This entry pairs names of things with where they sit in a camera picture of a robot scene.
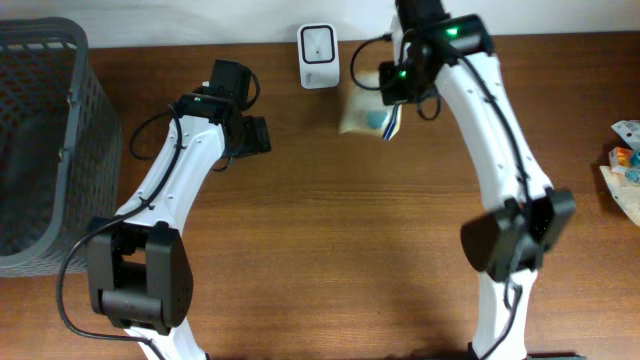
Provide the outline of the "yellow snack bag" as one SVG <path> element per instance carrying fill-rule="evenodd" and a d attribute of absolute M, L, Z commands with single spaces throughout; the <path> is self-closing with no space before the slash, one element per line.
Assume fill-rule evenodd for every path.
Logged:
<path fill-rule="evenodd" d="M 339 134 L 361 134 L 390 141 L 401 126 L 402 106 L 385 105 L 379 91 L 364 90 L 349 82 L 340 90 L 342 115 Z"/>

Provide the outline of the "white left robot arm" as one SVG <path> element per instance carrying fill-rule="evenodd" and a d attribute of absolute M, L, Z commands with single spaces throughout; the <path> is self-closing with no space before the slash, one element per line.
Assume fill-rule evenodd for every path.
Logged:
<path fill-rule="evenodd" d="M 259 94 L 248 67 L 216 61 L 208 82 L 170 105 L 167 138 L 136 193 L 90 224 L 82 247 L 93 311 L 150 359 L 208 356 L 187 319 L 194 278 L 182 235 L 216 162 L 270 151 L 265 119 L 246 113 Z"/>

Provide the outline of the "teal mouthwash bottle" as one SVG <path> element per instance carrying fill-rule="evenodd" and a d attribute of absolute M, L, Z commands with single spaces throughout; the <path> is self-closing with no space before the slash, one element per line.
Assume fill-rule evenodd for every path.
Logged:
<path fill-rule="evenodd" d="M 626 179 L 634 184 L 640 184 L 640 150 L 637 150 L 629 159 L 630 166 L 625 171 Z"/>

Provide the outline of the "beige paper pouch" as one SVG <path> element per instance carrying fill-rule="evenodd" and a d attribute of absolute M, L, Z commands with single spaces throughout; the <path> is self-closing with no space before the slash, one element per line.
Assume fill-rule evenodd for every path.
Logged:
<path fill-rule="evenodd" d="M 640 226 L 639 185 L 624 175 L 612 172 L 609 166 L 600 166 L 599 169 L 614 201 L 636 226 Z"/>

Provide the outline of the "clear blister pack white card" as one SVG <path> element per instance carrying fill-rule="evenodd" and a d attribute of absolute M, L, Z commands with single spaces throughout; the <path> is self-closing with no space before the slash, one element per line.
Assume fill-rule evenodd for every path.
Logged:
<path fill-rule="evenodd" d="M 640 121 L 620 120 L 611 129 L 634 151 L 640 148 Z"/>

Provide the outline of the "small orange box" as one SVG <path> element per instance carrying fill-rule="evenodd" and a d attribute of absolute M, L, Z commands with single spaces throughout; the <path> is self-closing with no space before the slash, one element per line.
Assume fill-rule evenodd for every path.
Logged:
<path fill-rule="evenodd" d="M 635 152 L 628 148 L 615 147 L 608 153 L 610 170 L 624 175 L 632 167 L 631 159 Z"/>

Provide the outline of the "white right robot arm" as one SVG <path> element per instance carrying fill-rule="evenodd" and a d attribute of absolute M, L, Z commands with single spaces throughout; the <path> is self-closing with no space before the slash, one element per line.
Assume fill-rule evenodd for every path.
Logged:
<path fill-rule="evenodd" d="M 473 162 L 483 215 L 460 230 L 479 278 L 470 359 L 528 359 L 528 303 L 544 258 L 576 212 L 533 155 L 506 93 L 491 35 L 477 15 L 454 17 L 439 1 L 398 1 L 395 58 L 379 67 L 387 105 L 428 98 L 450 108 Z"/>

